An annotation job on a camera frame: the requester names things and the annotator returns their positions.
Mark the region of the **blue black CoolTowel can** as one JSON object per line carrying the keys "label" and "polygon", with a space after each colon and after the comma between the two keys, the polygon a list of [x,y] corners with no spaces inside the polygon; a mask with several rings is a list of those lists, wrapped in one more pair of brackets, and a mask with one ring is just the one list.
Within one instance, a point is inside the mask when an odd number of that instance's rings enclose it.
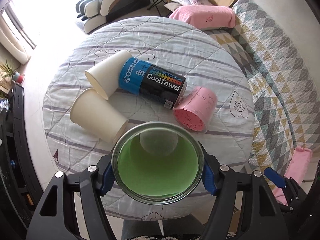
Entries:
{"label": "blue black CoolTowel can", "polygon": [[120,72],[119,87],[172,109],[185,93],[187,82],[183,76],[131,57]]}

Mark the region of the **triangle patterned quilt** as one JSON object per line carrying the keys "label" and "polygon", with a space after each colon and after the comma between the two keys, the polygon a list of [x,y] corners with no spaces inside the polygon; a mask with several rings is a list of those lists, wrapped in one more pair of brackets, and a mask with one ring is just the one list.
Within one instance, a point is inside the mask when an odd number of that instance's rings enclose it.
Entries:
{"label": "triangle patterned quilt", "polygon": [[319,96],[283,29],[252,0],[232,7],[235,27],[212,32],[246,77],[254,104],[249,165],[284,174],[296,147],[319,146]]}

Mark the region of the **striped white tablecloth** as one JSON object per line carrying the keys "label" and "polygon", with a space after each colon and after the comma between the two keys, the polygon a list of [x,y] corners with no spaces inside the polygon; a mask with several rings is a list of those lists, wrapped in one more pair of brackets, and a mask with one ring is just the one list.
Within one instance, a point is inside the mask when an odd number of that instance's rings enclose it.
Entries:
{"label": "striped white tablecloth", "polygon": [[125,50],[132,59],[116,77],[110,104],[128,119],[128,128],[149,121],[176,123],[171,100],[203,87],[217,96],[215,112],[203,131],[193,133],[207,151],[235,170],[249,159],[253,140],[252,93],[240,65],[213,38],[195,27],[164,17],[146,16],[107,25],[82,42],[57,70],[43,101],[50,152],[66,173],[81,172],[109,154],[112,145],[71,122],[73,102],[91,84],[85,73]]}

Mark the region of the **pink cloth at right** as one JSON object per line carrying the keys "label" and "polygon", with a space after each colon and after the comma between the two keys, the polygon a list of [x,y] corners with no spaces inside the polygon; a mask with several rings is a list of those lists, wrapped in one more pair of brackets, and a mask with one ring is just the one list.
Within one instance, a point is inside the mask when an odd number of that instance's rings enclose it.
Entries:
{"label": "pink cloth at right", "polygon": [[[308,170],[308,165],[310,164],[313,152],[309,148],[303,148],[297,146],[294,150],[292,159],[289,162],[289,166],[285,172],[285,178],[294,179],[299,185],[301,185],[306,172]],[[281,189],[284,187],[285,181],[283,179],[276,179],[276,187],[272,190],[276,201],[280,204],[287,205],[287,200],[285,198],[284,192]]]}

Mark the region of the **floral pillow with navy cloth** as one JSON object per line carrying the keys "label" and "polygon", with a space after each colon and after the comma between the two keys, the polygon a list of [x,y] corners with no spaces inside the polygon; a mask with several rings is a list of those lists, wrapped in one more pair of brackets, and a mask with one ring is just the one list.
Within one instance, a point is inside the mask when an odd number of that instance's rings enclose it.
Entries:
{"label": "floral pillow with navy cloth", "polygon": [[165,7],[174,12],[177,8],[181,6],[189,5],[213,5],[209,0],[169,0]]}

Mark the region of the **pink folded towel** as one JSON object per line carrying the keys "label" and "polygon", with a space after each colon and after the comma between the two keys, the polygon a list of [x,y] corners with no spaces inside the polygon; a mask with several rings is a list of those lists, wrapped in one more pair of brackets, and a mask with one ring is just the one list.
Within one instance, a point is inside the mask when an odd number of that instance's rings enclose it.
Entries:
{"label": "pink folded towel", "polygon": [[188,5],[176,9],[170,19],[185,22],[197,29],[234,28],[235,13],[225,6],[215,5]]}

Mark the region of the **cream paper cup near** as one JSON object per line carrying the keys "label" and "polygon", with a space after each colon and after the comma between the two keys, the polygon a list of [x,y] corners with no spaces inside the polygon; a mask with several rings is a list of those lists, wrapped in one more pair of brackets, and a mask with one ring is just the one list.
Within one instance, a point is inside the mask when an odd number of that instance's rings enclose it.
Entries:
{"label": "cream paper cup near", "polygon": [[71,122],[112,145],[118,141],[129,122],[93,88],[84,90],[75,99],[70,119]]}

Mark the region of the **green lined clear cup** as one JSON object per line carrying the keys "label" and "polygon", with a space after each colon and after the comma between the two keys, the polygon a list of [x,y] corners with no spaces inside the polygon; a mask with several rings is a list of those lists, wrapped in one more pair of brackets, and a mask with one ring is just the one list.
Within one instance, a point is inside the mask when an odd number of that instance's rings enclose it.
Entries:
{"label": "green lined clear cup", "polygon": [[180,126],[153,121],[137,125],[116,143],[111,160],[117,185],[148,205],[178,202],[198,186],[204,153]]}

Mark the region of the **white massage chair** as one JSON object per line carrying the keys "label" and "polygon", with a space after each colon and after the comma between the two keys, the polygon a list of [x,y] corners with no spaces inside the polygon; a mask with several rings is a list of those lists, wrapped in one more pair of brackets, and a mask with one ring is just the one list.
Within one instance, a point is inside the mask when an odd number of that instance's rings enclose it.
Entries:
{"label": "white massage chair", "polygon": [[75,9],[77,26],[90,34],[101,26],[110,23],[130,12],[150,4],[150,0],[79,0]]}

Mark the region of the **pink lined clear cup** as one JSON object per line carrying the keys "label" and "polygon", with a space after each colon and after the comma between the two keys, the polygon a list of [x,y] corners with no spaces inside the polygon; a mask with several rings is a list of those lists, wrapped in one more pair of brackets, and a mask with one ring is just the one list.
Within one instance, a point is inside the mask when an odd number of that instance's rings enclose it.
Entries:
{"label": "pink lined clear cup", "polygon": [[183,127],[206,132],[217,104],[216,94],[205,87],[195,87],[178,105],[173,114]]}

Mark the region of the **cream paper cup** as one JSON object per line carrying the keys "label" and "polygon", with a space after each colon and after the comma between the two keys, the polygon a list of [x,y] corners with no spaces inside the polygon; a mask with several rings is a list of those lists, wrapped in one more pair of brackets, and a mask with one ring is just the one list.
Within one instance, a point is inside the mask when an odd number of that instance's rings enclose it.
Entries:
{"label": "cream paper cup", "polygon": [[112,145],[118,141],[129,122],[93,88],[84,90],[75,99],[70,119],[71,122]]}
{"label": "cream paper cup", "polygon": [[120,72],[131,57],[129,52],[121,50],[85,71],[89,83],[105,100],[118,89]]}

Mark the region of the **black tv cabinet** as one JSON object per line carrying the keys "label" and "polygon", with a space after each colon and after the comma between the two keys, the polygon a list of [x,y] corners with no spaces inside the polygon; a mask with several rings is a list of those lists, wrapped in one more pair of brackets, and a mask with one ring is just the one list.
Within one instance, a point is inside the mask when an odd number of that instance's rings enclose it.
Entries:
{"label": "black tv cabinet", "polygon": [[7,94],[1,111],[1,239],[25,239],[43,194],[31,160],[24,120],[24,88]]}

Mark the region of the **cream paper cup far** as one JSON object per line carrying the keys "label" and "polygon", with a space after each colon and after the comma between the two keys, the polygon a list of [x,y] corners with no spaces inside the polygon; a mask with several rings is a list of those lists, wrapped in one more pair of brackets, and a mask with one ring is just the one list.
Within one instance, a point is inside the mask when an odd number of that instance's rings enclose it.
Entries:
{"label": "cream paper cup far", "polygon": [[131,57],[129,52],[121,50],[85,71],[89,83],[105,100],[118,89],[120,72]]}

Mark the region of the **potted green plant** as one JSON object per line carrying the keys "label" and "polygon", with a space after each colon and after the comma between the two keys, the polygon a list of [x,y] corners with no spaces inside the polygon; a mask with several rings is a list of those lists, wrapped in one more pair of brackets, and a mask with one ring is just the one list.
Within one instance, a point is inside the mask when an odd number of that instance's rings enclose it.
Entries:
{"label": "potted green plant", "polygon": [[13,84],[22,85],[24,82],[24,75],[14,69],[6,60],[1,62],[1,89],[4,92],[9,92]]}

